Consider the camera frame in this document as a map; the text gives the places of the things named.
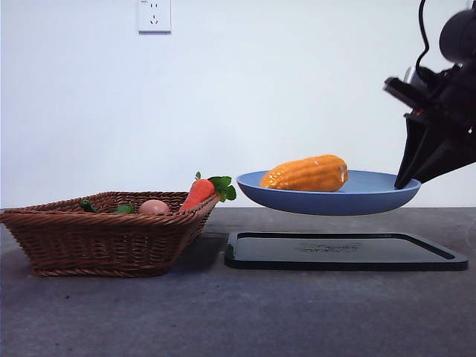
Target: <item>gray table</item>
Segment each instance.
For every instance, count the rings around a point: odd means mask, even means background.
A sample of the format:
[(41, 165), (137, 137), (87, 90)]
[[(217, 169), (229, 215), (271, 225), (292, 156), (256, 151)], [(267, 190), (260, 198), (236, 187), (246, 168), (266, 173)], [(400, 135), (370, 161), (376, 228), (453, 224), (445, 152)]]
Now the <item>gray table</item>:
[[(475, 223), (476, 208), (348, 217), (216, 208), (170, 273), (135, 279), (33, 276), (2, 227), (2, 356), (476, 356)], [(223, 264), (231, 231), (397, 231), (470, 265), (236, 270)]]

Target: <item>woven basket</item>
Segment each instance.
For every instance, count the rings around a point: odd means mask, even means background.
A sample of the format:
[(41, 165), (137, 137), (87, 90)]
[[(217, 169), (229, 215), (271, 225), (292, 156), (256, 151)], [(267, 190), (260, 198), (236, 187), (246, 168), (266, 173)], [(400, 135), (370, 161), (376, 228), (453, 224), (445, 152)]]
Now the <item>woven basket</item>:
[[(105, 192), (6, 210), (0, 214), (31, 262), (34, 274), (150, 277), (165, 274), (202, 232), (219, 201), (211, 196), (179, 211), (187, 192)], [(80, 207), (89, 199), (98, 213)], [(108, 213), (118, 205), (138, 207), (149, 199), (167, 203), (171, 213)]]

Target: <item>electrical outlet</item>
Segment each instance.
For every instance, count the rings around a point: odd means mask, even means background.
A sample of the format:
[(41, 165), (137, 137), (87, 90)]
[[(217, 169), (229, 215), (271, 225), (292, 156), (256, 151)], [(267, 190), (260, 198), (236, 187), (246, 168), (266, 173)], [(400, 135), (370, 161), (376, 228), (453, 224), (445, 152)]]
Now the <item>electrical outlet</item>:
[(138, 30), (139, 33), (170, 33), (171, 0), (139, 0)]

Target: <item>brown egg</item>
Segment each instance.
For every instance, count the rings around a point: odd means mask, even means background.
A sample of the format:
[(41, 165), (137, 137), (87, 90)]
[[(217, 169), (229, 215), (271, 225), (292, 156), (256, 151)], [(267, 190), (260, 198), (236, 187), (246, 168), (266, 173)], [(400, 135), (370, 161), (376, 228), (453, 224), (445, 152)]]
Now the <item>brown egg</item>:
[(157, 214), (157, 213), (169, 213), (170, 208), (167, 203), (158, 199), (150, 199), (145, 201), (138, 209), (140, 214)]

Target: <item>blue plate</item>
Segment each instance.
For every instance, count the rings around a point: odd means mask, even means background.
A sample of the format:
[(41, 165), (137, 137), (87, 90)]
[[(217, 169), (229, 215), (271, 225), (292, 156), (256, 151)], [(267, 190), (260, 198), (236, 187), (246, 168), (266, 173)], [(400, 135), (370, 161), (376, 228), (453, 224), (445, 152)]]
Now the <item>blue plate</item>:
[(421, 183), (412, 179), (401, 190), (394, 188), (396, 176), (388, 173), (349, 170), (349, 180), (335, 192), (276, 190), (260, 187), (268, 171), (237, 177), (241, 191), (252, 201), (292, 213), (349, 216), (381, 213), (403, 206), (418, 192)]

